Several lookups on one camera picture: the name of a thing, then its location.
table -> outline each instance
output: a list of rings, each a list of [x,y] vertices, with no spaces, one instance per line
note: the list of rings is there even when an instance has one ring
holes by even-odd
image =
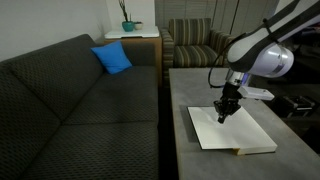
[[[158,86],[162,86],[162,39],[156,26],[144,27],[142,30],[124,32],[122,29],[112,30],[105,35],[104,44],[120,40],[122,43],[152,43],[155,48]]]
[[[226,68],[215,68],[211,82],[224,84]],[[173,124],[180,179],[318,179],[320,158],[262,101],[239,104],[278,145],[275,153],[236,156],[233,150],[202,150],[188,106],[212,106],[222,89],[210,89],[209,69],[170,69]]]

green plant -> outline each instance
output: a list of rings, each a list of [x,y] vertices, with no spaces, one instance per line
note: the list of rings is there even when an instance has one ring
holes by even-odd
[[[126,3],[124,2],[124,0],[119,0],[119,5],[120,5],[120,7],[122,9],[124,19],[126,20],[126,22],[129,22],[128,21],[128,14],[127,14],[127,11],[126,11]]]

blue pillow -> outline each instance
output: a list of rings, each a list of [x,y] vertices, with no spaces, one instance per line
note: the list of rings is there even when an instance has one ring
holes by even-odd
[[[110,74],[115,74],[132,66],[125,55],[120,40],[91,50],[98,56]]]

dark gray couch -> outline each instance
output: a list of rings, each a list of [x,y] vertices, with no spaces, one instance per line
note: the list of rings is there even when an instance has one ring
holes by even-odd
[[[0,179],[158,179],[154,47],[124,46],[133,67],[110,75],[94,46],[0,63]]]

gray armchair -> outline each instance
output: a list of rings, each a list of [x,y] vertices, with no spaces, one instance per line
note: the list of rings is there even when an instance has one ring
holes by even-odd
[[[169,86],[169,68],[225,67],[218,53],[233,39],[210,29],[211,19],[171,19],[169,29],[161,29],[163,85]]]

